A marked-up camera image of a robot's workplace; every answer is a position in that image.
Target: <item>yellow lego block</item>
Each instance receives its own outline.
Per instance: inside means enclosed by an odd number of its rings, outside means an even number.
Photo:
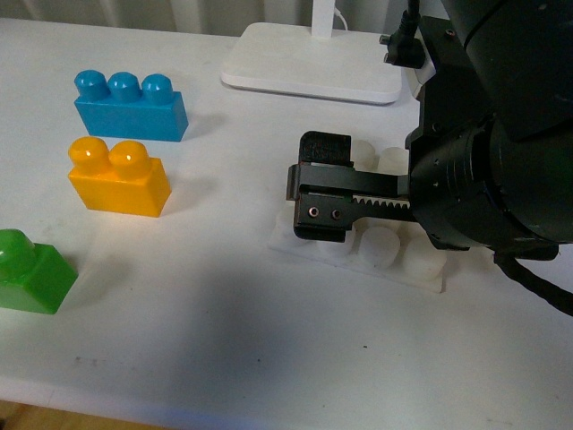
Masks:
[[[158,217],[171,187],[160,159],[153,159],[135,141],[112,150],[97,137],[82,137],[68,150],[68,175],[88,209]]]

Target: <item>wooden floor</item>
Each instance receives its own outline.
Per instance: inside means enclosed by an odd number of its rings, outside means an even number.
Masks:
[[[160,428],[0,400],[0,430],[159,430]]]

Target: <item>lamp base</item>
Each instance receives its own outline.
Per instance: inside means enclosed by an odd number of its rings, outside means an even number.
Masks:
[[[232,87],[382,105],[402,88],[399,67],[383,62],[379,35],[257,22],[238,40],[221,70]]]

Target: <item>blue lego block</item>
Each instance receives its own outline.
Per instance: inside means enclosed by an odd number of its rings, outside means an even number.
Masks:
[[[137,78],[119,72],[109,78],[95,70],[78,73],[75,106],[92,136],[180,142],[189,121],[181,92],[163,74]]]

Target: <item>table surface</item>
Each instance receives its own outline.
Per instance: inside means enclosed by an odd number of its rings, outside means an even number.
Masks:
[[[0,227],[80,273],[56,315],[0,309],[0,398],[189,429],[572,427],[573,319],[488,253],[452,254],[437,295],[267,248],[300,136],[401,146],[406,90],[384,107],[233,90],[225,37],[0,20],[0,40]],[[184,140],[145,142],[173,188],[158,219],[87,211],[68,182],[89,68],[183,93]],[[562,248],[532,266],[568,285]]]

